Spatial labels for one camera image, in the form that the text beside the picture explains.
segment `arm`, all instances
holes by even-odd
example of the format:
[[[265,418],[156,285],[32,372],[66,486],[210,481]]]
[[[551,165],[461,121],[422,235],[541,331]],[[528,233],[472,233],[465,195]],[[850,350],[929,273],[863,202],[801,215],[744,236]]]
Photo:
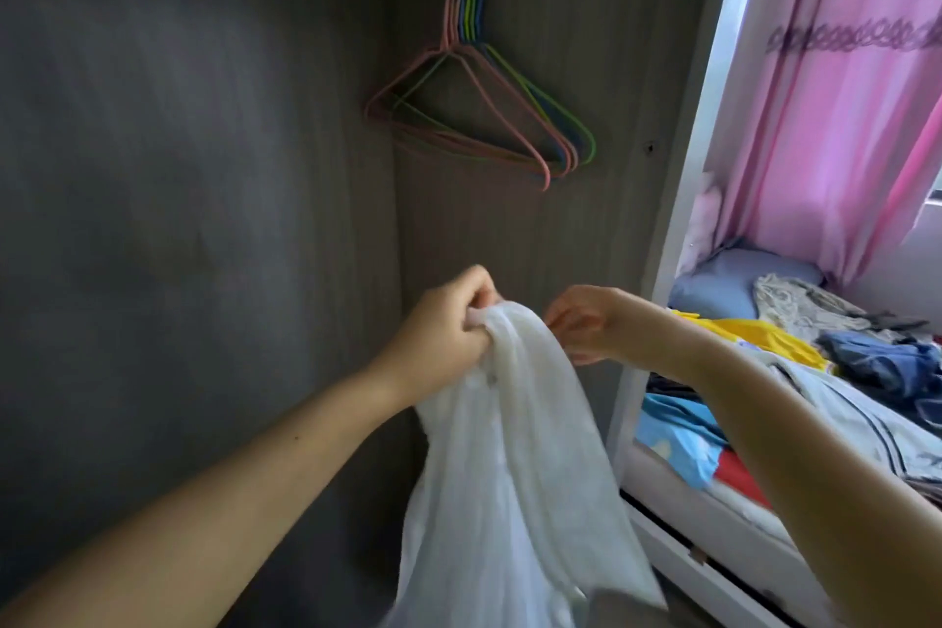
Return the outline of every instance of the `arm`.
[[[573,287],[547,323],[576,364],[620,360],[695,388],[851,625],[938,624],[942,513],[772,372],[618,289]]]
[[[209,628],[376,427],[450,384],[490,344],[479,266],[426,293],[383,353],[235,454],[94,539],[14,600],[5,628]]]

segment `blue pillow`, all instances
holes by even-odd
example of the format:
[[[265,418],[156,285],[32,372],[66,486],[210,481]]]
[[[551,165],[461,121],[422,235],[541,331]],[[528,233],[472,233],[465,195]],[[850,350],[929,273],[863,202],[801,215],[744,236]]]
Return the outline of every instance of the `blue pillow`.
[[[678,277],[668,305],[704,318],[759,317],[753,284],[767,274],[800,278],[819,286],[824,276],[814,263],[787,259],[768,251],[727,248],[701,263],[692,273]]]

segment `curtain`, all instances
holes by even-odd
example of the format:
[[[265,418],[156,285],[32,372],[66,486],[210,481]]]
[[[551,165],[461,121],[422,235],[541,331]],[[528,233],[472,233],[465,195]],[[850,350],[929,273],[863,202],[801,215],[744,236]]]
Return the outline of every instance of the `curtain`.
[[[942,168],[942,0],[783,0],[781,19],[717,241],[843,286],[902,242]]]

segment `wardrobe back panel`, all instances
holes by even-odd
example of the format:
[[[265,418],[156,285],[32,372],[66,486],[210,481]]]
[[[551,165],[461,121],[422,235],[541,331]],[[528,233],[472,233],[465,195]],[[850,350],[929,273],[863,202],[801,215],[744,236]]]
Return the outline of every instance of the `wardrobe back panel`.
[[[0,589],[365,361],[400,313],[382,0],[0,0]],[[373,625],[411,424],[228,624]]]
[[[398,0],[400,55],[434,40],[442,0]],[[405,302],[471,263],[543,309],[572,283],[639,289],[704,0],[486,0],[484,37],[595,133],[591,165],[541,193],[536,175],[396,154]],[[508,139],[454,70],[424,100]],[[618,369],[583,381],[605,430]]]

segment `yellow garment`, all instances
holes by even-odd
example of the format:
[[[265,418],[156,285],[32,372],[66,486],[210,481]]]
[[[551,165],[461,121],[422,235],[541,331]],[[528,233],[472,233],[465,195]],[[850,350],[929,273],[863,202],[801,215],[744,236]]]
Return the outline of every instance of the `yellow garment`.
[[[765,321],[750,321],[742,318],[722,318],[711,321],[701,318],[696,313],[679,313],[677,315],[687,318],[707,330],[711,330],[722,338],[732,342],[745,340],[757,348],[768,350],[782,358],[800,362],[811,368],[827,370],[828,361],[817,350],[804,340],[785,333],[782,328],[766,323]]]

